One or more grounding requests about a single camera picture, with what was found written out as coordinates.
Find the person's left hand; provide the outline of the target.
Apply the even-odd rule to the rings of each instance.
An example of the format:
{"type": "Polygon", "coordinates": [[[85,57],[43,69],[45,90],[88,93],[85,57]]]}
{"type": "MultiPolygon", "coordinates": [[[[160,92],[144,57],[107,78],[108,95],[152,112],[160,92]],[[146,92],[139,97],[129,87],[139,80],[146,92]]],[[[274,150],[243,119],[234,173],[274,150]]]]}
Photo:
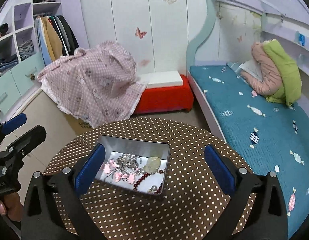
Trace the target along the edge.
{"type": "Polygon", "coordinates": [[[5,195],[0,200],[0,214],[9,217],[14,222],[20,222],[23,215],[23,205],[18,193],[5,195]]]}

